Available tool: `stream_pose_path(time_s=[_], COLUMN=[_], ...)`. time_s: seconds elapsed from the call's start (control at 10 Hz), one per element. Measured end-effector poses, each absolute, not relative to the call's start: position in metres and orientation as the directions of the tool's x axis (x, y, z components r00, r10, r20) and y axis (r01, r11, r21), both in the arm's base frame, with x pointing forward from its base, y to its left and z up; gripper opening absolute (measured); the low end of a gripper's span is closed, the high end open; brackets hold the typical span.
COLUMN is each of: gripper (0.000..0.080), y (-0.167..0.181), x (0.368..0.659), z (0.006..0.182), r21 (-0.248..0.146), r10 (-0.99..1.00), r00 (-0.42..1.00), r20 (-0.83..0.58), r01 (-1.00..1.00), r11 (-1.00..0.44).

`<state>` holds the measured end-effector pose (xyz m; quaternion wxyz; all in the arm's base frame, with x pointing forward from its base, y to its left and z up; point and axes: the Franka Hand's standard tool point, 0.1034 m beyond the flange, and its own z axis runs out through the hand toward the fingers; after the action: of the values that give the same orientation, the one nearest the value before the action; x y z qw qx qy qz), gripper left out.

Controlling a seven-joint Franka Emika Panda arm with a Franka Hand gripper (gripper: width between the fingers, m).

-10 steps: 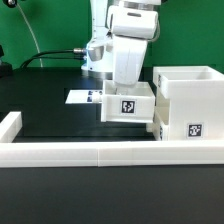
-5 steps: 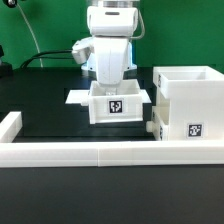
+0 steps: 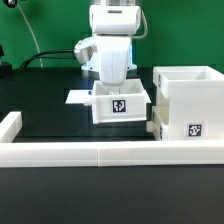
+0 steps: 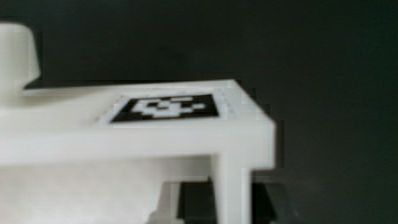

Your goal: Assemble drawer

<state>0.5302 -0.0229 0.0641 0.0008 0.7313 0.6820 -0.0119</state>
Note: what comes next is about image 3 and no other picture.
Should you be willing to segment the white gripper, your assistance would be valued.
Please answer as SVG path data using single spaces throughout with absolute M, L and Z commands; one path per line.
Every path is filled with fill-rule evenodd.
M 96 47 L 100 81 L 105 85 L 121 85 L 126 79 L 129 36 L 97 36 Z

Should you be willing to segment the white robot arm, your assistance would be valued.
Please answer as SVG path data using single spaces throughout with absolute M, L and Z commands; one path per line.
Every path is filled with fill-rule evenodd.
M 97 55 L 100 81 L 119 86 L 126 79 L 129 49 L 141 21 L 139 0 L 93 0 L 89 7 L 92 36 L 80 40 L 74 54 L 80 64 Z

